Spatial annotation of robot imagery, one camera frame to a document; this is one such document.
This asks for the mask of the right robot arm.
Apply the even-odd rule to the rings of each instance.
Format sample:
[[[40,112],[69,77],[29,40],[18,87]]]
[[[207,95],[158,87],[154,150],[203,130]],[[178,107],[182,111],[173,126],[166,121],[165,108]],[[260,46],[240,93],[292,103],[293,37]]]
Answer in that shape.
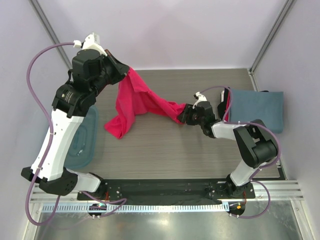
[[[177,119],[183,124],[200,126],[203,134],[209,138],[236,142],[241,161],[225,180],[225,192],[231,198],[242,195],[254,173],[279,156],[276,138],[259,119],[229,124],[216,119],[208,101],[186,104]]]

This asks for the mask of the pink t shirt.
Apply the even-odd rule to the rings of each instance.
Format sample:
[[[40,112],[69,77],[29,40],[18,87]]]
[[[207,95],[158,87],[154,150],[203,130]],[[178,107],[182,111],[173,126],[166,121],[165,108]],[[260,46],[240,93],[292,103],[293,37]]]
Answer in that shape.
[[[178,115],[185,108],[184,103],[168,101],[153,92],[139,74],[130,68],[127,76],[119,83],[115,101],[117,115],[104,125],[104,129],[117,139],[129,132],[136,116],[156,114],[180,123]]]

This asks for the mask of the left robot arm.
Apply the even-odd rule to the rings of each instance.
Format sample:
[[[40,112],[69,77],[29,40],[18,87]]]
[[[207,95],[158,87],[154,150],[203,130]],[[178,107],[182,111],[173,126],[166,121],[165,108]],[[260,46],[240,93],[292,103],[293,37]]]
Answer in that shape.
[[[25,167],[21,176],[34,181],[48,194],[66,196],[73,191],[88,192],[100,200],[107,192],[106,182],[94,173],[67,169],[65,159],[74,135],[107,85],[122,81],[130,68],[108,51],[80,50],[72,59],[68,80],[56,91],[49,117],[49,129],[37,160]]]

